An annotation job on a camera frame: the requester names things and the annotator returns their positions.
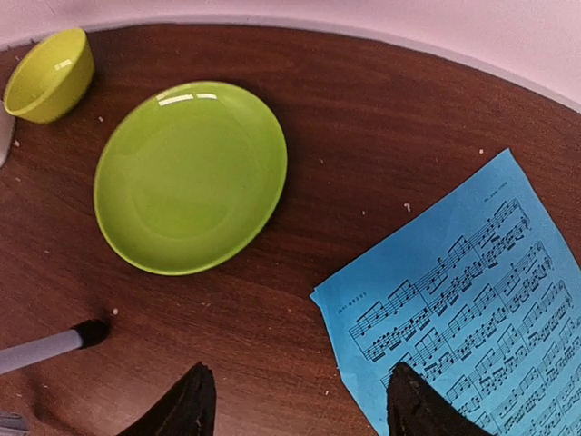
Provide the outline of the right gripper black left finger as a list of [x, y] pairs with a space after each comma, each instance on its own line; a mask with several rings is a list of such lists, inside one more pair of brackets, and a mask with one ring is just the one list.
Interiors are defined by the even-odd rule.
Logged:
[[197, 362], [119, 436], [213, 435], [215, 417], [215, 380], [212, 371]]

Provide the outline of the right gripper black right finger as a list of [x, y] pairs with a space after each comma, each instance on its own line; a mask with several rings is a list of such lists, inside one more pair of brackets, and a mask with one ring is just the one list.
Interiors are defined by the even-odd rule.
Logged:
[[405, 362], [397, 363], [389, 378], [387, 421], [394, 436], [489, 436]]

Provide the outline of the white perforated music stand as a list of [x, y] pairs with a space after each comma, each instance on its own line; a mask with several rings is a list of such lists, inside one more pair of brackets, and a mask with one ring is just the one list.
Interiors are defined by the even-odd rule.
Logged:
[[[15, 118], [1, 108], [1, 169], [13, 144]], [[93, 319], [69, 330], [1, 350], [1, 375], [42, 362], [58, 355], [85, 349], [103, 342], [110, 334], [110, 323]], [[28, 435], [26, 419], [17, 413], [1, 411], [1, 435]]]

